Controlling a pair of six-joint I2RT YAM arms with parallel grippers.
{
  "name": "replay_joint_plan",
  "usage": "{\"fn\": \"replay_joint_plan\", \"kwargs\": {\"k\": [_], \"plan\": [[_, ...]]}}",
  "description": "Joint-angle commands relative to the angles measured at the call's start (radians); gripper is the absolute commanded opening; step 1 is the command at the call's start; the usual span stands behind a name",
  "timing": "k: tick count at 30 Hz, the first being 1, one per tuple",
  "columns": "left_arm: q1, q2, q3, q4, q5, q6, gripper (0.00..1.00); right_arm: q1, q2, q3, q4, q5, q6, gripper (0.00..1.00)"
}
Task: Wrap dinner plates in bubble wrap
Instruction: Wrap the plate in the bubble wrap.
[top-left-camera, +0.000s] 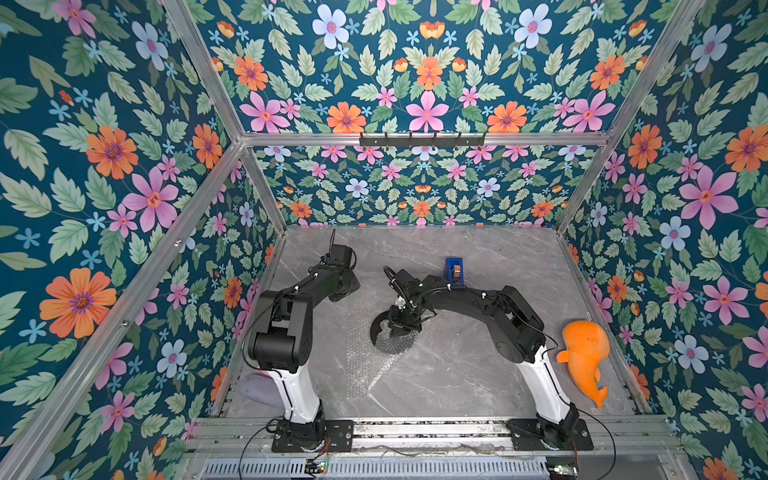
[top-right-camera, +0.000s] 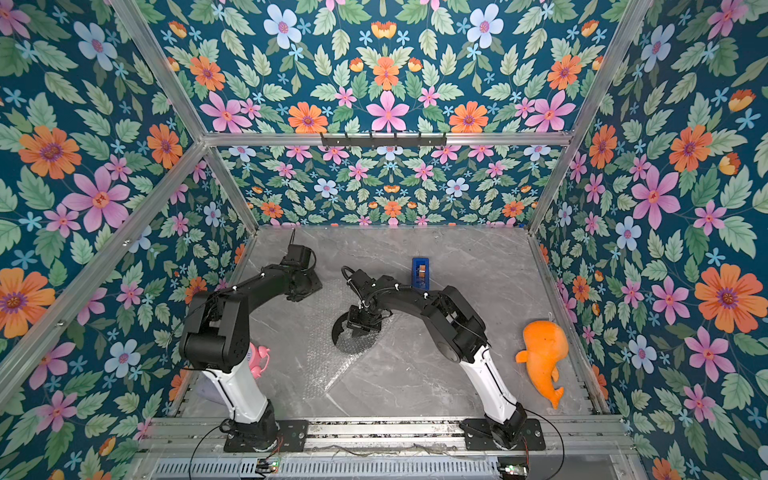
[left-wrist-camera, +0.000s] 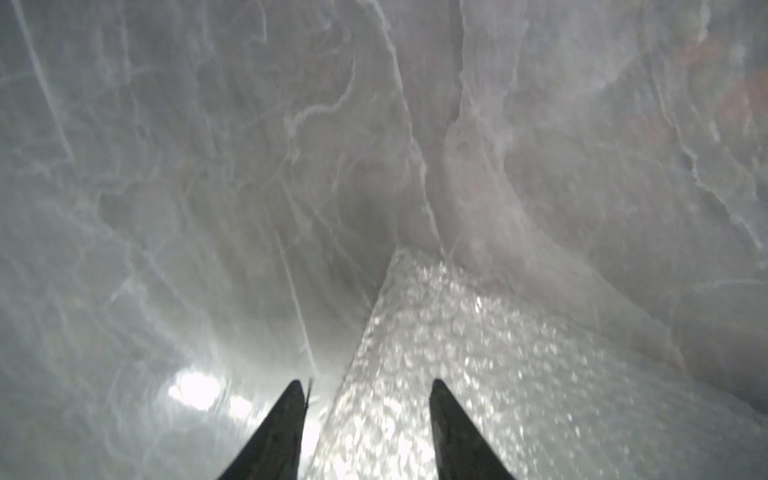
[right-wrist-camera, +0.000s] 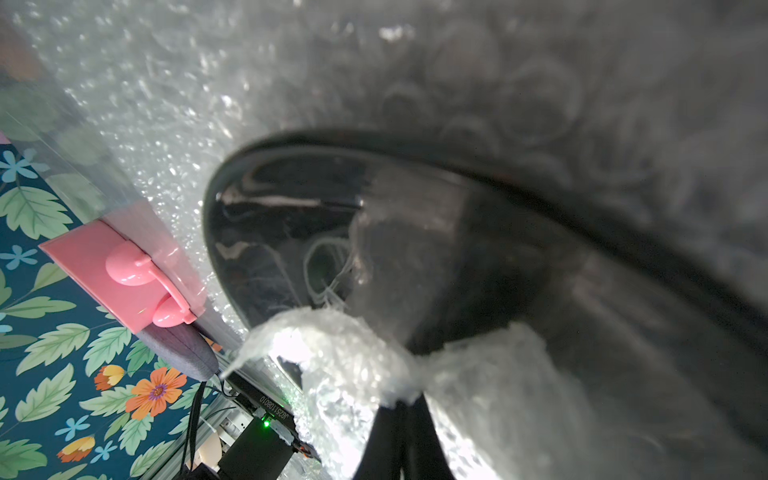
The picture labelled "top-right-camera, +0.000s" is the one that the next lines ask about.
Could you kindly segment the black dinner plate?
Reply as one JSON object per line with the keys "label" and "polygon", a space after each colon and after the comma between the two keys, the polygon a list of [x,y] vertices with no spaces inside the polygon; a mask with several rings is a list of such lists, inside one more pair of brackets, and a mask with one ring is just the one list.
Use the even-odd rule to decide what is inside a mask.
{"label": "black dinner plate", "polygon": [[331,330],[331,340],[333,345],[342,353],[356,355],[372,348],[377,341],[379,333],[377,335],[352,336],[351,331],[344,327],[344,320],[348,311],[334,322]]}

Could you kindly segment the clear bubble wrap sheet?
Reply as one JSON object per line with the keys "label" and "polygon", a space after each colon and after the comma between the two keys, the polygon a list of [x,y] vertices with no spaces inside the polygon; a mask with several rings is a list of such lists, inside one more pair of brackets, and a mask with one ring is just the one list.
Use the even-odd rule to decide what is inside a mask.
{"label": "clear bubble wrap sheet", "polygon": [[397,314],[386,309],[366,320],[362,329],[350,326],[350,311],[361,310],[362,304],[343,279],[325,282],[308,302],[312,306],[307,314],[302,385],[306,396],[315,399],[328,393],[368,355],[392,329]]}

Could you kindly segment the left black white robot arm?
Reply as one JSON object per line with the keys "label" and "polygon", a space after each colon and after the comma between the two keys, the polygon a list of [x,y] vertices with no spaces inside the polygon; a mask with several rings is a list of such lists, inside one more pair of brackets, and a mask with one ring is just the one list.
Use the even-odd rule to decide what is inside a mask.
{"label": "left black white robot arm", "polygon": [[250,314],[276,297],[300,302],[321,288],[313,268],[273,264],[229,289],[193,296],[179,351],[209,379],[228,409],[220,426],[227,452],[268,451],[278,443],[274,406],[247,361]]}

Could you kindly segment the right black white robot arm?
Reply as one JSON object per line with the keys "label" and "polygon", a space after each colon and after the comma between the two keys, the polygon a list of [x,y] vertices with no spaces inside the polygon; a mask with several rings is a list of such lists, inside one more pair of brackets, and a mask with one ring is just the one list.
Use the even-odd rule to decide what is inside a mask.
{"label": "right black white robot arm", "polygon": [[494,443],[505,450],[522,437],[527,411],[510,392],[491,355],[486,326],[473,307],[454,287],[423,290],[383,278],[355,287],[359,302],[336,320],[331,339],[336,348],[357,354],[370,348],[384,320],[395,312],[424,323],[436,348],[459,365],[480,397]]}

